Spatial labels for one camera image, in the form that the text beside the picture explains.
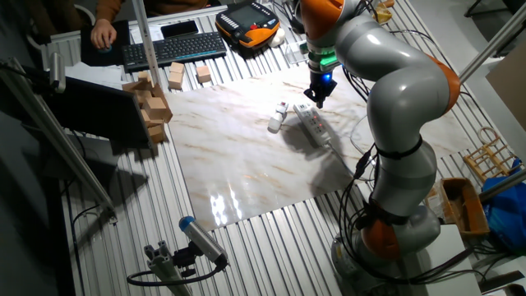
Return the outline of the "person's hand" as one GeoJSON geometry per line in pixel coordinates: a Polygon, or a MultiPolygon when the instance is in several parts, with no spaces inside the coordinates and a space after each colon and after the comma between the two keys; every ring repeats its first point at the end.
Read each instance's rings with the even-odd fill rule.
{"type": "Polygon", "coordinates": [[[117,37],[117,31],[112,23],[105,19],[95,22],[95,26],[90,34],[90,41],[96,49],[110,49],[117,37]]]}

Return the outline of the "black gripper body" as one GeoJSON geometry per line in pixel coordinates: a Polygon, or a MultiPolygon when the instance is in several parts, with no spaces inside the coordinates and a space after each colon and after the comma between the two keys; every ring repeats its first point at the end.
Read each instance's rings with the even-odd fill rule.
{"type": "Polygon", "coordinates": [[[333,72],[311,72],[310,81],[310,89],[315,94],[331,94],[337,86],[337,82],[333,79],[333,72]]]}

